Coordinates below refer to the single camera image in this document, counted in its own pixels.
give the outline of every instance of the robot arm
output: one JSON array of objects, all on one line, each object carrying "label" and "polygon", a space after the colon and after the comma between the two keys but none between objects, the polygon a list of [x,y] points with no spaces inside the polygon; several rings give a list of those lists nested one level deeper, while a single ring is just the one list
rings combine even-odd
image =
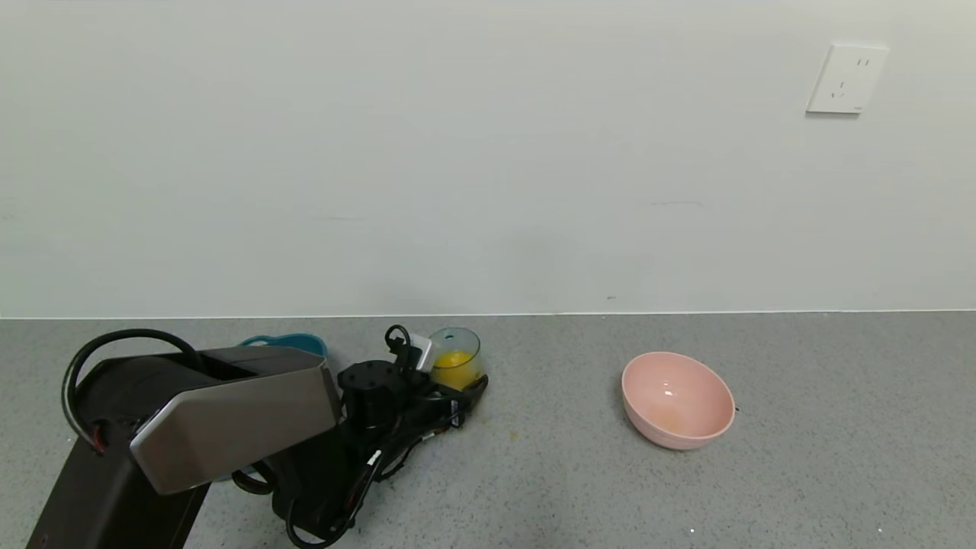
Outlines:
[{"label": "robot arm", "polygon": [[[273,494],[299,547],[335,542],[370,484],[402,467],[397,460],[420,441],[460,427],[487,385],[487,377],[462,392],[433,384],[403,332],[406,341],[387,333],[396,362],[340,374],[342,399],[323,357],[290,348],[197,354],[187,345],[181,354],[108,359],[75,391],[87,355],[76,357],[65,411],[79,439],[27,547],[182,547],[209,483],[228,474],[247,491]],[[128,333],[103,341],[162,332]],[[239,471],[250,464],[263,482]],[[303,541],[296,528],[325,541]]]}]

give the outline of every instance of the gray floor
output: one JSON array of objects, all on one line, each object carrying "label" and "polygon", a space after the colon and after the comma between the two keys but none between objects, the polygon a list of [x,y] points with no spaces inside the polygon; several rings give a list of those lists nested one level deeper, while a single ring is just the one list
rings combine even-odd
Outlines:
[{"label": "gray floor", "polygon": [[[420,333],[477,331],[492,385],[462,431],[421,446],[370,492],[336,547],[916,549],[976,539],[976,314],[402,320]],[[309,331],[342,367],[382,358],[392,321],[0,321],[0,546],[25,544],[67,455],[59,383],[89,338],[151,326],[206,348]],[[690,355],[726,380],[741,408],[727,434],[682,453],[630,426],[620,373],[651,350]],[[220,485],[187,546],[290,544],[268,499]]]}]

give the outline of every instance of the black cable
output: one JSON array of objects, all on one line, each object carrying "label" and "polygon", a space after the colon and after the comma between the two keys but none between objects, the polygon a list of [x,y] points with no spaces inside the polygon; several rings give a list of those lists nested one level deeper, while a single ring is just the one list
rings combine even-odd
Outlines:
[{"label": "black cable", "polygon": [[387,464],[386,468],[384,468],[384,471],[377,476],[376,482],[381,483],[389,479],[393,475],[395,475],[400,469],[403,469],[403,466],[406,465],[407,463],[407,458],[410,457],[410,452],[412,452],[414,448],[417,447],[417,444],[420,444],[423,441],[424,438],[420,437],[419,439],[413,441],[413,443],[411,443],[409,446],[407,446],[407,451],[400,454],[399,460],[396,462],[396,465],[392,469],[388,469],[389,464]]},{"label": "black cable", "polygon": [[63,410],[64,418],[67,419],[67,423],[71,429],[73,429],[74,432],[78,434],[78,437],[83,439],[98,453],[102,453],[103,444],[96,441],[92,429],[78,415],[78,402],[75,398],[75,390],[78,384],[78,374],[81,373],[81,368],[85,365],[85,360],[87,360],[99,347],[114,341],[132,339],[136,337],[158,339],[175,346],[177,349],[182,351],[184,355],[186,355],[186,358],[189,360],[191,366],[195,367],[201,372],[207,373],[203,359],[200,358],[200,355],[195,349],[193,349],[188,343],[179,337],[160,330],[153,330],[149,328],[118,330],[100,335],[99,337],[86,343],[80,350],[78,350],[78,353],[75,354],[74,358],[71,359],[71,362],[68,364],[67,371],[64,373],[64,380],[61,382],[61,409]]},{"label": "black cable", "polygon": [[394,324],[393,326],[387,328],[383,339],[386,340],[386,346],[389,347],[391,351],[395,349],[395,345],[393,339],[390,338],[389,335],[394,331],[399,331],[403,334],[405,350],[402,354],[397,354],[396,359],[400,362],[400,373],[406,374],[407,368],[410,365],[410,349],[413,347],[413,344],[410,342],[410,332],[408,332],[407,328],[401,326],[400,324]]},{"label": "black cable", "polygon": [[234,484],[237,485],[237,487],[255,495],[268,495],[278,488],[278,478],[275,476],[274,472],[271,471],[271,468],[267,466],[267,464],[265,464],[263,461],[259,461],[252,464],[251,467],[254,467],[254,470],[257,471],[259,475],[264,477],[264,482],[238,470],[230,474],[230,478],[234,481]]},{"label": "black cable", "polygon": [[[339,538],[342,537],[343,534],[355,524],[356,514],[359,512],[359,509],[362,508],[363,500],[366,498],[366,492],[369,491],[369,487],[373,483],[373,479],[376,477],[377,471],[380,470],[379,463],[367,465],[367,467],[370,467],[369,474],[366,477],[365,483],[362,485],[362,489],[358,492],[358,496],[355,497],[355,502],[348,507],[346,514],[340,518],[341,525],[336,528],[334,532],[332,532],[331,536],[328,538],[323,538],[322,541],[305,541],[299,537],[298,533],[295,531],[295,523],[293,521],[296,503],[296,500],[293,499],[288,504],[288,515],[285,518],[285,533],[288,534],[288,540],[301,549],[321,549],[322,547],[328,547],[339,541]],[[357,486],[353,486],[352,488],[353,492],[350,496],[355,496]]]}]

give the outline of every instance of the glass cup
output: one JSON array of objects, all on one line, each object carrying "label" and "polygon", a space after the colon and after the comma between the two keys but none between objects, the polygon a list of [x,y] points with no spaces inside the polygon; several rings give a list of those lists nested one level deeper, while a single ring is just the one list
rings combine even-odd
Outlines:
[{"label": "glass cup", "polygon": [[430,336],[436,357],[430,379],[451,389],[463,390],[484,374],[481,340],[466,328],[444,328]]}]

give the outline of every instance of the wall outlet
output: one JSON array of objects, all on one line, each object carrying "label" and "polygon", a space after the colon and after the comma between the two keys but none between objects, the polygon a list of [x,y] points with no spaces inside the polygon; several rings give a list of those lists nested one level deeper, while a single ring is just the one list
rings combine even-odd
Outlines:
[{"label": "wall outlet", "polygon": [[888,48],[831,46],[806,111],[864,112],[888,52]]}]

